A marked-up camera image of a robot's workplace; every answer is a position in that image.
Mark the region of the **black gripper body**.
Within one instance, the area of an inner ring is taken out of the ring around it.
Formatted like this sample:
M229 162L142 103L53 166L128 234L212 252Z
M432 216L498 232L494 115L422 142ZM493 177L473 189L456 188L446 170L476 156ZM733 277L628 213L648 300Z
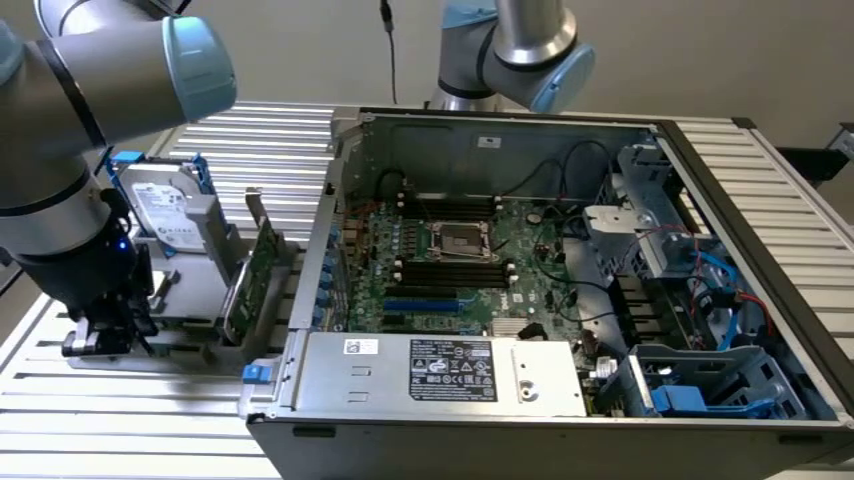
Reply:
M118 326L152 324L148 247L134 246L118 225L105 226L65 252L15 254L13 259L42 292L67 307L71 318Z

